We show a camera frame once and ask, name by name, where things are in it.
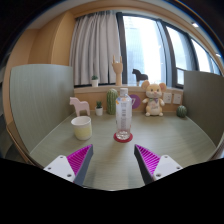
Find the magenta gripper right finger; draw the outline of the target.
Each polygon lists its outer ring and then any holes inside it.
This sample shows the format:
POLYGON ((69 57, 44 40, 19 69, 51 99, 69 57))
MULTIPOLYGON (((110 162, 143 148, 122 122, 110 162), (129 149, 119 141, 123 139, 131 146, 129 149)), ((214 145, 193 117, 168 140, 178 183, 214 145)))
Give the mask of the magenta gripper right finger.
POLYGON ((145 184, 152 183, 182 169, 170 156, 159 156, 140 145, 134 146, 134 155, 145 184))

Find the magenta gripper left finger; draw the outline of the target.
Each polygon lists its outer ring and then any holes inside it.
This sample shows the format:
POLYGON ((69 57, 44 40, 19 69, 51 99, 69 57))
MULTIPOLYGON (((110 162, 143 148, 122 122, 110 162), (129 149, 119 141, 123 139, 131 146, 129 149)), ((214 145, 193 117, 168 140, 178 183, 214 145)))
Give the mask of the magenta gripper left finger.
POLYGON ((92 156, 93 145, 90 144, 69 156, 59 155, 44 170, 82 186, 92 156))

